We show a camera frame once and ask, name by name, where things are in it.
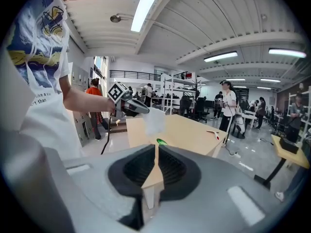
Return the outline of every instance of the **yellow desk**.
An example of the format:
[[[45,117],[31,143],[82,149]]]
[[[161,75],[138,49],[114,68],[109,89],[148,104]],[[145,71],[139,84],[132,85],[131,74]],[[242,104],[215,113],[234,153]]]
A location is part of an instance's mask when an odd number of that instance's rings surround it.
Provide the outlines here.
[[[163,187],[163,176],[158,166],[158,138],[164,140],[169,146],[217,157],[223,140],[227,136],[224,131],[179,115],[165,116],[164,132],[152,136],[145,134],[143,118],[127,119],[126,126],[131,148],[143,144],[155,145],[155,167],[142,185],[145,196],[152,197],[151,201],[147,201],[149,209],[153,208],[154,186],[161,185]],[[219,140],[216,139],[215,134],[207,131],[217,131]]]
[[[271,186],[270,181],[274,178],[274,176],[276,176],[277,172],[281,169],[281,167],[284,165],[286,160],[294,162],[297,165],[302,166],[306,169],[310,168],[309,162],[301,148],[298,149],[296,154],[291,153],[281,147],[280,142],[279,142],[280,137],[276,135],[271,135],[271,137],[272,137],[272,142],[276,150],[276,154],[281,158],[281,160],[266,180],[258,175],[255,175],[254,177],[256,181],[263,184],[268,189],[270,189],[270,186]]]

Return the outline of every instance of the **graphic print on shirt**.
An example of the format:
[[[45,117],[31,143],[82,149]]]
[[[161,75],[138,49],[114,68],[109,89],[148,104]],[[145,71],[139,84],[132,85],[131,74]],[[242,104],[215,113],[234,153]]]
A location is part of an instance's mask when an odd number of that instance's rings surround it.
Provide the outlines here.
[[[63,48],[62,8],[53,0],[29,0],[20,11],[9,38],[7,50],[24,80],[29,84],[29,72],[36,86],[57,89],[54,77],[59,68]]]

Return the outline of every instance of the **black box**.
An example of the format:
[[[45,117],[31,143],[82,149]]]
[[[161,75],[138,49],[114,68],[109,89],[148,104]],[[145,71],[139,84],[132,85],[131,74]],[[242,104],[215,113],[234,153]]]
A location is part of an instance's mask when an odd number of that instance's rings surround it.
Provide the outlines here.
[[[281,138],[280,139],[280,145],[283,149],[291,152],[291,153],[294,153],[294,154],[297,154],[297,151],[298,151],[298,147],[295,145],[294,142],[291,142],[285,138]]]

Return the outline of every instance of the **green object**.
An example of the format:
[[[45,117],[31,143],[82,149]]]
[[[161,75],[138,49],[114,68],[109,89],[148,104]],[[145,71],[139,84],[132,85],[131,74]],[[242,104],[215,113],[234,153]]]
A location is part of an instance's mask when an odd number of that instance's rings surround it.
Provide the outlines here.
[[[162,139],[158,138],[156,141],[158,142],[159,145],[167,145],[167,143],[163,141]]]

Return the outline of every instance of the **person in red shirt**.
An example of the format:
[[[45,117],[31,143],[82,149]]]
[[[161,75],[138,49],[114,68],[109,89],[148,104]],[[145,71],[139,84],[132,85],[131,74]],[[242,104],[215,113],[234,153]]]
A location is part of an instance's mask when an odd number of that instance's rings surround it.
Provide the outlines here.
[[[99,79],[93,79],[91,81],[91,87],[86,90],[86,93],[92,94],[92,95],[97,95],[97,96],[102,96],[101,91],[98,89],[98,82]],[[108,130],[108,124],[107,122],[103,119],[102,113],[101,112],[90,112],[91,115],[91,124],[93,127],[93,131],[95,133],[95,139],[100,141],[102,136],[98,131],[98,124],[102,124],[102,126]]]

